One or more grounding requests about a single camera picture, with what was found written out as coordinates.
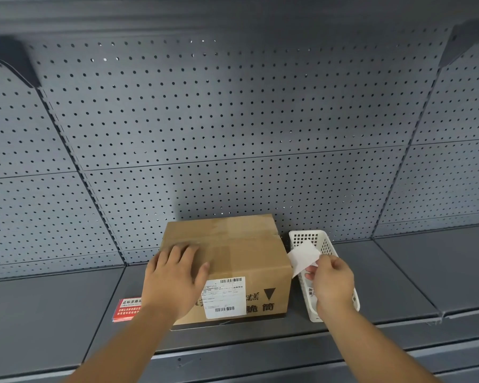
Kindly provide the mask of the red label sticker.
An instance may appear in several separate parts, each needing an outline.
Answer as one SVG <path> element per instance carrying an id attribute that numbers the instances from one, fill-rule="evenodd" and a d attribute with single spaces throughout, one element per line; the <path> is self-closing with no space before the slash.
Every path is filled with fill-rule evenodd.
<path id="1" fill-rule="evenodd" d="M 141 297 L 121 298 L 112 317 L 113 323 L 131 321 L 141 309 Z"/>

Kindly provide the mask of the person's right forearm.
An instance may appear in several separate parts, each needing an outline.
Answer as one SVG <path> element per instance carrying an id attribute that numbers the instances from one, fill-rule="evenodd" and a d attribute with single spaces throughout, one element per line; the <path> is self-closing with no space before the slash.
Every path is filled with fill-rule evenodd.
<path id="1" fill-rule="evenodd" d="M 358 383 L 442 383 L 352 306 L 318 314 Z"/>

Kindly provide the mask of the person's right hand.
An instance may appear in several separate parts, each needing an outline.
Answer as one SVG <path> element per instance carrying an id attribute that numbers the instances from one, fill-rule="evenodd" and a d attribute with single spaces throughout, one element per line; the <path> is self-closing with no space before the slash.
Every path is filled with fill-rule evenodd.
<path id="1" fill-rule="evenodd" d="M 313 288 L 318 301 L 318 315 L 323 322 L 328 324 L 346 313 L 356 313 L 353 305 L 354 276 L 348 264 L 339 257 L 325 255 L 321 255 L 316 264 L 307 267 L 307 270 L 320 272 L 320 283 L 313 283 Z"/>

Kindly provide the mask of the person's left forearm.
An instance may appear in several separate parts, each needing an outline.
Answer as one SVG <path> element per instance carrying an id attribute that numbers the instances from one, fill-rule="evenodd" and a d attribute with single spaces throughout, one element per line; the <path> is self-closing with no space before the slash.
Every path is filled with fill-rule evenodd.
<path id="1" fill-rule="evenodd" d="M 138 383 L 176 320 L 176 311 L 142 308 L 125 328 L 63 383 Z"/>

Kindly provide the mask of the white shipping label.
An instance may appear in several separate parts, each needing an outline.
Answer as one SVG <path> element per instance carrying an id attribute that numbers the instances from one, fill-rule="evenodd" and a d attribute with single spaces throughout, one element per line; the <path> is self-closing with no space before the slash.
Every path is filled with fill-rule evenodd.
<path id="1" fill-rule="evenodd" d="M 246 278 L 208 280 L 201 298 L 207 320 L 244 316 L 247 314 Z"/>

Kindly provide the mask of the grey metal shelf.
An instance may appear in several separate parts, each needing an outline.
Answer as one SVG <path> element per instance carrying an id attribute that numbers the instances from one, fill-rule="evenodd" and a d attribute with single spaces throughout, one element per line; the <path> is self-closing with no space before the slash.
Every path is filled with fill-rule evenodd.
<path id="1" fill-rule="evenodd" d="M 479 309 L 446 315 L 377 242 L 336 245 L 355 273 L 360 312 L 447 383 L 479 383 Z M 120 298 L 143 265 L 0 281 L 0 383 L 62 383 L 126 322 Z M 286 315 L 170 331 L 141 383 L 353 383 L 333 339 L 307 316 L 299 282 Z"/>

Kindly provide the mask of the white plastic basket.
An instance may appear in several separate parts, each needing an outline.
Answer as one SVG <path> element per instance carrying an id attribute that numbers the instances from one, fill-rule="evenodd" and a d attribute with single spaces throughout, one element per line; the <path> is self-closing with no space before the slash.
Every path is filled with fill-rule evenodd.
<path id="1" fill-rule="evenodd" d="M 304 240 L 310 240 L 312 243 L 316 246 L 318 250 L 320 250 L 321 255 L 325 256 L 332 256 L 332 257 L 338 257 L 338 254 L 333 247 L 332 241 L 328 237 L 327 233 L 322 230 L 295 230 L 295 231 L 290 231 L 289 232 L 289 238 L 290 238 L 290 246 L 291 250 L 294 249 L 294 247 L 300 245 Z M 313 287 L 313 283 L 310 282 L 306 277 L 305 277 L 305 271 L 307 269 L 303 270 L 298 276 L 296 276 L 299 280 L 300 288 L 302 291 L 302 295 L 304 298 L 305 306 L 307 309 L 308 317 L 311 322 L 314 323 L 322 323 L 322 319 L 318 315 L 313 314 L 313 312 L 309 309 L 308 306 L 308 301 L 307 301 L 307 296 L 306 296 L 306 287 Z"/>

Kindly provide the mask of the brown cardboard box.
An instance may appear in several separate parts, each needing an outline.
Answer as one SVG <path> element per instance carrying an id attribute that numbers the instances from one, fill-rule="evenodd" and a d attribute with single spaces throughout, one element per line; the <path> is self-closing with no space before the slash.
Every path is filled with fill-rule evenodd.
<path id="1" fill-rule="evenodd" d="M 200 296 L 176 326 L 287 313 L 293 269 L 271 214 L 169 222 L 160 247 L 175 244 L 199 247 L 192 273 L 210 263 L 208 280 L 245 277 L 247 305 L 244 316 L 207 320 Z"/>

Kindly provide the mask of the person's left hand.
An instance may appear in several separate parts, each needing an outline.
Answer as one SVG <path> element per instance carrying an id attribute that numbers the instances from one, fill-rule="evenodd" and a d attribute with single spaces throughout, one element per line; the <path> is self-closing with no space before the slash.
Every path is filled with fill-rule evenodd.
<path id="1" fill-rule="evenodd" d="M 201 293 L 195 293 L 192 266 L 197 245 L 176 244 L 160 250 L 147 264 L 141 310 L 162 314 L 172 323 L 183 318 Z"/>

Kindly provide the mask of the grey overhead shelf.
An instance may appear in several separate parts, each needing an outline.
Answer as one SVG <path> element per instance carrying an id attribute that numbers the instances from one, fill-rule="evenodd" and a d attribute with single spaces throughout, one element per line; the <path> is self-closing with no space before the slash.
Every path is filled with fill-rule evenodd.
<path id="1" fill-rule="evenodd" d="M 478 17 L 479 0 L 0 0 L 0 35 Z"/>

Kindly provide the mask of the grey pegboard back panel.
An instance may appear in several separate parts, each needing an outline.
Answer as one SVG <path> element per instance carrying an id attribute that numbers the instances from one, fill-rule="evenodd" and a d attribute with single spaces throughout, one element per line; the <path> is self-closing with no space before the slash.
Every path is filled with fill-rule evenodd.
<path id="1" fill-rule="evenodd" d="M 479 46 L 452 24 L 18 35 L 0 64 L 0 279 L 148 260 L 172 221 L 334 242 L 479 224 Z"/>

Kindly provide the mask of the black shelf bracket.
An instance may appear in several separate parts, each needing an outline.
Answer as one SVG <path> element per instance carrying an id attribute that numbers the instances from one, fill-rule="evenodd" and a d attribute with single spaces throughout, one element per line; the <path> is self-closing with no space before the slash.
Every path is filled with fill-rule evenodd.
<path id="1" fill-rule="evenodd" d="M 439 68 L 446 67 L 479 42 L 479 19 L 471 19 L 453 27 L 439 61 Z"/>
<path id="2" fill-rule="evenodd" d="M 41 88 L 25 45 L 16 38 L 0 36 L 0 64 L 13 72 L 29 88 Z"/>

